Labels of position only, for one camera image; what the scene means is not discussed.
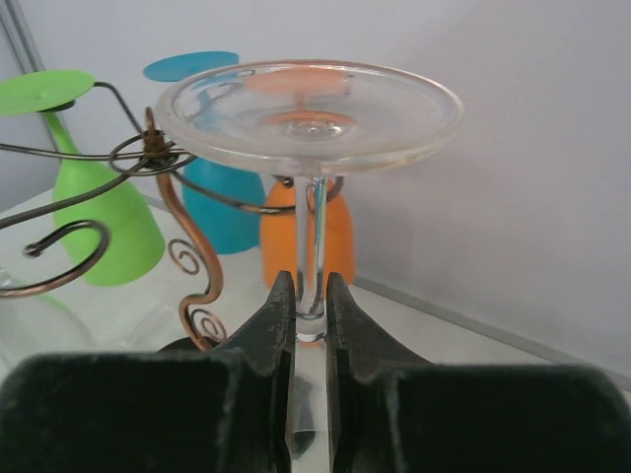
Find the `green plastic wine glass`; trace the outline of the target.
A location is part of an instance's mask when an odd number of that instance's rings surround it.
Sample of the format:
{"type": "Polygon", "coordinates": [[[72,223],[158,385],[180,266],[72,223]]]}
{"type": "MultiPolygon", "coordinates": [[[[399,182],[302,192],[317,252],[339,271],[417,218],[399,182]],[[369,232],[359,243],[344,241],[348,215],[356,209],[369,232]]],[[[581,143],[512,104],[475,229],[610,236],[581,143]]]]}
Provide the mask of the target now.
{"type": "MultiPolygon", "coordinates": [[[[42,114],[58,150],[75,157],[61,161],[52,191],[55,203],[95,190],[119,177],[110,166],[82,158],[57,115],[59,109],[72,106],[91,89],[106,86],[79,70],[33,72],[1,82],[1,114],[42,114]]],[[[153,270],[165,252],[164,237],[148,204],[129,182],[122,182],[84,203],[55,211],[52,217],[58,227],[78,220],[95,220],[109,230],[110,243],[105,255],[84,276],[94,286],[114,287],[135,281],[153,270]]]]}

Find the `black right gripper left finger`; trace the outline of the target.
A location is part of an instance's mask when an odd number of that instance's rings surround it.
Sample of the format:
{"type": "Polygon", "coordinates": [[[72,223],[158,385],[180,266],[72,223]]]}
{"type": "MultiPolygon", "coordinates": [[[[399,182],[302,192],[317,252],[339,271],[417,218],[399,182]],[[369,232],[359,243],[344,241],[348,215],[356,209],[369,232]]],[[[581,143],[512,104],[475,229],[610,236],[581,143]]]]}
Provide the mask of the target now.
{"type": "Polygon", "coordinates": [[[1,388],[5,472],[287,472],[295,295],[208,352],[42,355],[1,388]]]}

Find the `clear champagne flute front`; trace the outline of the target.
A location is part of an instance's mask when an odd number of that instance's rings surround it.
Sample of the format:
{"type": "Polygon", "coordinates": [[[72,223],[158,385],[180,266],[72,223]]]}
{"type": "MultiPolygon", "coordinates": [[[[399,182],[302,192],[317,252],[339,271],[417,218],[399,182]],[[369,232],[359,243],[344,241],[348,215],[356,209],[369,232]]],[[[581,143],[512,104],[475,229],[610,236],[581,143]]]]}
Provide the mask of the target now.
{"type": "Polygon", "coordinates": [[[55,298],[44,294],[1,299],[1,362],[7,368],[39,354],[95,347],[86,324],[55,298]]]}

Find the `orange plastic wine glass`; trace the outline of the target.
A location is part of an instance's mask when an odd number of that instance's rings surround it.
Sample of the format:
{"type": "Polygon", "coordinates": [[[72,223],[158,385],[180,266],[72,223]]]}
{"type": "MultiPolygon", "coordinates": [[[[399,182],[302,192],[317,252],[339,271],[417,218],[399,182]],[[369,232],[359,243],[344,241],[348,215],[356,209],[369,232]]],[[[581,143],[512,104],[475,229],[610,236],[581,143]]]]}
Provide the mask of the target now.
{"type": "MultiPolygon", "coordinates": [[[[291,67],[253,76],[245,86],[258,93],[291,96],[293,107],[263,120],[267,126],[286,125],[290,133],[309,140],[334,137],[350,130],[355,121],[341,113],[314,109],[310,98],[346,96],[346,75],[329,68],[291,67]]],[[[262,276],[273,284],[280,271],[296,273],[296,217],[293,214],[264,215],[260,223],[262,276]]],[[[324,269],[337,272],[350,283],[355,277],[355,251],[351,214],[342,194],[327,202],[324,269]]]]}

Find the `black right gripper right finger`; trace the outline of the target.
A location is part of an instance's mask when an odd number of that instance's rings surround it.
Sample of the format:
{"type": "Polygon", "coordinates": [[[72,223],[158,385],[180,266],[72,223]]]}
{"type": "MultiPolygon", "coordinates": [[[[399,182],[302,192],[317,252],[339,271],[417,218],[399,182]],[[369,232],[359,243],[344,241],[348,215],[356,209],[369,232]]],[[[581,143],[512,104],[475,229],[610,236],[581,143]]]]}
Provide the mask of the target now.
{"type": "Polygon", "coordinates": [[[437,365],[327,282],[336,472],[626,472],[630,410],[577,365],[437,365]]]}

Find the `clear champagne flute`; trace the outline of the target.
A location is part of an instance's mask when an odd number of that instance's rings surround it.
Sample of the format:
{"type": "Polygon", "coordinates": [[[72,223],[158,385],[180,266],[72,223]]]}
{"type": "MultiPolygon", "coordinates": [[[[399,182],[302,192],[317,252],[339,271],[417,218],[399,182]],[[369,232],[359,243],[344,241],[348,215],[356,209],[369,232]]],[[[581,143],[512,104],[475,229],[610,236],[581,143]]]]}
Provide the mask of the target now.
{"type": "Polygon", "coordinates": [[[189,153],[226,166],[288,176],[295,192],[293,431],[314,442],[296,472],[332,467],[325,315],[326,198],[349,173],[406,166],[440,151],[463,117],[460,98],[397,69],[330,60],[274,60],[193,75],[167,88],[155,114],[189,153]]]}
{"type": "Polygon", "coordinates": [[[44,294],[1,299],[1,362],[7,368],[39,354],[95,347],[86,324],[55,298],[44,294]]]}

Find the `blue plastic wine glass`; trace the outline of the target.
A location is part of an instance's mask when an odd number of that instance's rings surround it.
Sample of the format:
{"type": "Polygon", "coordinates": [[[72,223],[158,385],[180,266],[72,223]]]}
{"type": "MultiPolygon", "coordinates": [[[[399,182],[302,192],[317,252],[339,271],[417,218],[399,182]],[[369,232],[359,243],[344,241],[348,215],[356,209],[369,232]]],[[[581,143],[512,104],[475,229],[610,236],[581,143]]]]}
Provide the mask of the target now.
{"type": "MultiPolygon", "coordinates": [[[[231,51],[198,51],[157,60],[143,70],[152,81],[179,82],[200,72],[235,65],[240,57],[231,51]]],[[[234,254],[259,246],[260,215],[241,210],[236,202],[261,205],[265,192],[258,174],[198,158],[182,174],[197,185],[181,188],[183,204],[219,254],[234,254]]]]}

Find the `clear champagne flute back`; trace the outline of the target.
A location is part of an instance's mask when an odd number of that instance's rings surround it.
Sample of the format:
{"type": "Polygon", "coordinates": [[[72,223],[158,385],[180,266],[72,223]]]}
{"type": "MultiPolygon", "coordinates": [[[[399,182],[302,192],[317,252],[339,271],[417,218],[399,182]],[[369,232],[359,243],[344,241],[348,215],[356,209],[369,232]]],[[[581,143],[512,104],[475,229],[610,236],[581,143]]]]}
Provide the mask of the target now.
{"type": "Polygon", "coordinates": [[[314,442],[296,472],[332,467],[325,315],[326,198],[349,173],[406,166],[440,151],[463,117],[460,98],[397,69],[330,60],[274,60],[193,75],[167,88],[155,114],[189,153],[226,166],[288,176],[295,192],[293,431],[314,442]]]}

